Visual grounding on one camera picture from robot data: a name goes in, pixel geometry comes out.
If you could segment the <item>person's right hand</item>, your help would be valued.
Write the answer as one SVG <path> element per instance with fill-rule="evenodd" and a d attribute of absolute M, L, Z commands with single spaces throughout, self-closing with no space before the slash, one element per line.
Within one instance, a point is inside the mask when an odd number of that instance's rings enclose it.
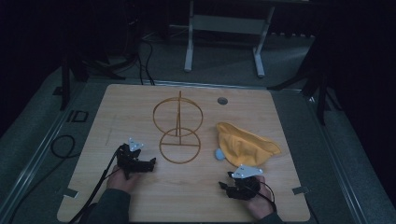
<path fill-rule="evenodd" d="M 254 198 L 243 201 L 243 205 L 256 220 L 259 220 L 274 213 L 275 210 L 271 204 L 272 193 L 265 185 L 265 178 L 262 175 L 256 175 L 256 179 L 261 183 L 261 189 Z"/>

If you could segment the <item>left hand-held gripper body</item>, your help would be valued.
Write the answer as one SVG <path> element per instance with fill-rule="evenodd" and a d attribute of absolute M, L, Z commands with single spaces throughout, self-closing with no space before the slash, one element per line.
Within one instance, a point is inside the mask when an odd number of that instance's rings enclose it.
<path fill-rule="evenodd" d="M 116 151 L 117 165 L 124 172 L 125 178 L 130 178 L 130 173 L 147 173 L 150 171 L 150 162 L 138 159 L 143 144 L 136 142 L 132 137 L 127 144 L 122 144 Z"/>

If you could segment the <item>person's left hand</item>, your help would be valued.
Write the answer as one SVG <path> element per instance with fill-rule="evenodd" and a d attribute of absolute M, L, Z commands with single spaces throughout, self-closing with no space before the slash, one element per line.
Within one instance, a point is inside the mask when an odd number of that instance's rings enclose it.
<path fill-rule="evenodd" d="M 115 165 L 106 182 L 106 187 L 132 193 L 140 176 L 141 174 L 132 173 L 129 178 L 126 178 L 124 171 L 118 165 Z"/>

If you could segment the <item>golden wire hat stand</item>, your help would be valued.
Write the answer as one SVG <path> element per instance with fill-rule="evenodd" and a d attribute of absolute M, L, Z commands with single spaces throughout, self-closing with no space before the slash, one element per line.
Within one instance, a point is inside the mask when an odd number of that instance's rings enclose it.
<path fill-rule="evenodd" d="M 152 121 L 161 133 L 159 151 L 173 164 L 185 164 L 197 158 L 202 148 L 198 134 L 204 123 L 203 109 L 179 91 L 153 107 Z"/>

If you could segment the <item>black floor tape marking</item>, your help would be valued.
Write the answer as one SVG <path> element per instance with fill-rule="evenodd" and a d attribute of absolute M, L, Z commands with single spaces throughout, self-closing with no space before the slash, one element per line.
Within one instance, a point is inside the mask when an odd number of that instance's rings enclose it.
<path fill-rule="evenodd" d="M 88 111 L 72 110 L 66 121 L 67 122 L 86 122 L 89 117 Z"/>

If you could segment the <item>white metal desk frame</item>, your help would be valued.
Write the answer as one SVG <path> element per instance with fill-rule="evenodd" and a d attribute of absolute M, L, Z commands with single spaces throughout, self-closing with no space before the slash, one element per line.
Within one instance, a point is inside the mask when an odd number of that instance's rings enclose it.
<path fill-rule="evenodd" d="M 259 43 L 252 49 L 253 60 L 258 77 L 264 77 L 265 71 L 262 62 L 262 48 L 267 37 L 275 7 L 269 7 L 265 20 L 258 19 L 239 19 L 232 17 L 209 16 L 196 14 L 194 12 L 194 0 L 189 3 L 189 24 L 188 24 L 188 45 L 185 56 L 184 71 L 192 70 L 193 61 L 193 32 L 210 31 L 233 33 L 243 35 L 258 35 Z"/>

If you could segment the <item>black tripod stand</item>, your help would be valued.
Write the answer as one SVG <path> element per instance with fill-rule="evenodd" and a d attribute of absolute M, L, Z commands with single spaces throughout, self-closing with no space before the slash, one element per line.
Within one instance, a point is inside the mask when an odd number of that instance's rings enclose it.
<path fill-rule="evenodd" d="M 56 93 L 62 96 L 60 109 L 65 110 L 71 102 L 70 72 L 73 72 L 77 81 L 87 81 L 89 76 L 86 67 L 89 66 L 105 77 L 124 80 L 125 77 L 117 75 L 115 71 L 126 67 L 127 65 L 132 65 L 138 59 L 138 54 L 127 54 L 124 58 L 125 60 L 121 63 L 105 66 L 93 59 L 90 59 L 88 56 L 76 49 L 68 50 L 62 59 L 62 86 L 56 89 Z"/>
<path fill-rule="evenodd" d="M 324 42 L 316 39 L 306 53 L 296 75 L 275 86 L 268 87 L 268 90 L 281 91 L 305 79 L 306 82 L 301 89 L 301 94 L 307 98 L 313 97 L 315 93 L 318 94 L 316 116 L 319 123 L 324 125 L 324 111 L 330 74 L 331 64 L 328 48 Z"/>

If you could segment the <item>yellow cloth hat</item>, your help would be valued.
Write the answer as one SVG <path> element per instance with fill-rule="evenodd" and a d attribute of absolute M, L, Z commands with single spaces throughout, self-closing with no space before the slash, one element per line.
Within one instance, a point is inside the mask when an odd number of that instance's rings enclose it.
<path fill-rule="evenodd" d="M 280 154 L 279 145 L 266 137 L 240 129 L 228 122 L 217 124 L 219 148 L 225 159 L 238 167 L 260 166 Z"/>

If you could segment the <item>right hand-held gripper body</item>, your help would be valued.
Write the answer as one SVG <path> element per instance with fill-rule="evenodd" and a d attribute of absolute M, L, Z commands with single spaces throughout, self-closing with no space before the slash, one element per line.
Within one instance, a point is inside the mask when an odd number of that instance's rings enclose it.
<path fill-rule="evenodd" d="M 256 175 L 262 174 L 262 169 L 241 164 L 234 172 L 233 186 L 225 190 L 229 198 L 248 201 L 254 198 L 261 189 Z"/>

